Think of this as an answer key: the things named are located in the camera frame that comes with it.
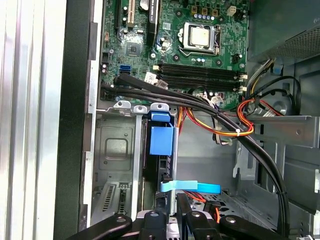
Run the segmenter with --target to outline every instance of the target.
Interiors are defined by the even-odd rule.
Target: motherboard
[[[125,73],[233,108],[246,79],[248,10],[248,0],[105,0],[101,81]]]

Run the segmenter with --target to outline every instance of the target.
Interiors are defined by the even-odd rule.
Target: black ram slot
[[[234,92],[234,89],[239,88],[239,82],[224,82],[215,81],[210,79],[200,79],[192,77],[178,77],[178,76],[167,76],[160,75],[159,78],[168,84],[169,88],[172,89],[189,89],[198,86],[206,87],[209,90]]]
[[[116,0],[115,1],[114,30],[116,32],[118,32],[118,29],[120,27],[121,2],[122,2],[122,0]]]
[[[235,81],[237,81],[240,76],[238,71],[167,63],[159,64],[159,72],[176,77],[192,76],[199,78]]]

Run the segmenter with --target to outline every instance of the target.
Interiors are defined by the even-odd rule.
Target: cpu socket
[[[186,57],[191,54],[219,55],[220,26],[186,22],[178,33],[182,46],[179,51]]]

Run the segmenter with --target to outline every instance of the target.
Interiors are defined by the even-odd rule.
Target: screw
[[[226,220],[227,222],[231,223],[231,224],[234,224],[234,223],[236,222],[236,220],[235,220],[234,218],[229,217],[229,216],[228,216],[225,220]]]
[[[125,222],[126,220],[125,220],[124,218],[120,217],[120,218],[118,218],[116,221],[117,221],[118,223],[123,223],[123,222]]]
[[[199,214],[197,211],[193,211],[193,212],[191,213],[191,215],[194,216],[194,217],[196,217],[196,218],[200,217],[200,214]]]

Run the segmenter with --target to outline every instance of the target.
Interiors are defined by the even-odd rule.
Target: yellow wire
[[[199,119],[197,119],[194,114],[193,114],[193,111],[188,108],[187,111],[189,112],[189,114],[191,114],[191,116],[199,123],[201,124],[202,126],[214,131],[215,134],[218,134],[218,135],[222,135],[222,136],[232,136],[232,137],[237,137],[238,136],[238,133],[237,132],[227,132],[227,131],[218,131],[218,130],[214,130],[212,127],[206,125],[205,123],[203,123],[202,121],[200,121]],[[251,133],[254,132],[254,128],[252,128],[252,130],[250,131],[245,131],[245,132],[240,132],[239,133],[239,136],[247,136]]]
[[[265,69],[269,68],[269,67],[271,66],[271,64],[273,64],[275,61],[276,61],[276,58],[273,59],[273,60],[265,67]],[[254,82],[254,84],[253,84],[253,86],[252,86],[252,88],[251,88],[250,94],[253,94],[253,93],[254,93],[255,87],[256,87],[258,81],[260,80],[260,78],[261,78],[261,76],[259,76],[259,77],[255,80],[255,82]]]

